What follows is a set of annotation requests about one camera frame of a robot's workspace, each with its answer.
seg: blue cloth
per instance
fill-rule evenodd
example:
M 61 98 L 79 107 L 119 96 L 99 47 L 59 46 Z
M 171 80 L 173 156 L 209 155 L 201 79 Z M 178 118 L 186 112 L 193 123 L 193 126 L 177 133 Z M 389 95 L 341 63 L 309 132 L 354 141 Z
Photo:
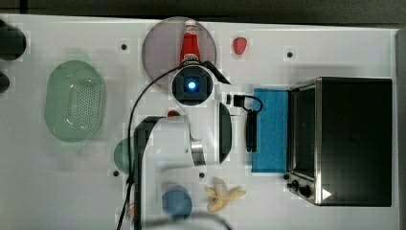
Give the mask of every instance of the blue cloth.
M 257 118 L 257 152 L 252 156 L 252 173 L 286 173 L 288 92 L 255 89 L 263 102 Z

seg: blue light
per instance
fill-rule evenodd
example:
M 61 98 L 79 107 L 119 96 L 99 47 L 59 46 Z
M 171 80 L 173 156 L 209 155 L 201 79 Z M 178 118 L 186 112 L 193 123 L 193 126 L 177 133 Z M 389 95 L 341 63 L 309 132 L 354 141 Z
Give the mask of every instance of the blue light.
M 189 87 L 189 89 L 194 89 L 194 88 L 196 87 L 196 83 L 190 82 L 190 83 L 188 84 L 188 87 Z

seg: small red item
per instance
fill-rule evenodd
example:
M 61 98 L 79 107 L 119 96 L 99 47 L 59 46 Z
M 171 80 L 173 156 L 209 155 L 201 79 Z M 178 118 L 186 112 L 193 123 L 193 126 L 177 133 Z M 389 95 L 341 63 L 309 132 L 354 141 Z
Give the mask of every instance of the small red item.
M 233 48 L 237 55 L 242 55 L 245 48 L 247 48 L 247 39 L 245 39 L 245 37 L 237 37 L 233 41 Z
M 168 112 L 168 117 L 176 117 L 176 116 L 180 116 L 180 114 L 175 110 L 171 110 Z
M 180 65 L 198 64 L 200 51 L 197 42 L 196 22 L 188 20 L 185 23 L 182 50 L 180 52 Z

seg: ketchup bottle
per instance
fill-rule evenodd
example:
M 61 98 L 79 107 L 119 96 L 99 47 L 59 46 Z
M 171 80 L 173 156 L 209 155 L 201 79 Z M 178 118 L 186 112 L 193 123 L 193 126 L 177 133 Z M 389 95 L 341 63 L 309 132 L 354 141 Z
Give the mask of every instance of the ketchup bottle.
M 185 23 L 180 65 L 198 64 L 200 61 L 199 45 L 197 43 L 196 22 L 188 20 Z

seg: oven knob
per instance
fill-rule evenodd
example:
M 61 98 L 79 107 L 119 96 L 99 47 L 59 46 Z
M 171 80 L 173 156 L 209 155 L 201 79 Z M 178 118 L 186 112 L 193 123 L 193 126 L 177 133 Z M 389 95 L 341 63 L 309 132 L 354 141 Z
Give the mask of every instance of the oven knob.
M 292 189 L 295 192 L 298 192 L 299 182 L 297 180 L 292 181 L 292 183 L 287 184 L 287 187 Z
M 308 187 L 308 185 L 299 187 L 299 193 L 301 193 L 302 196 L 308 198 L 311 194 L 310 187 Z

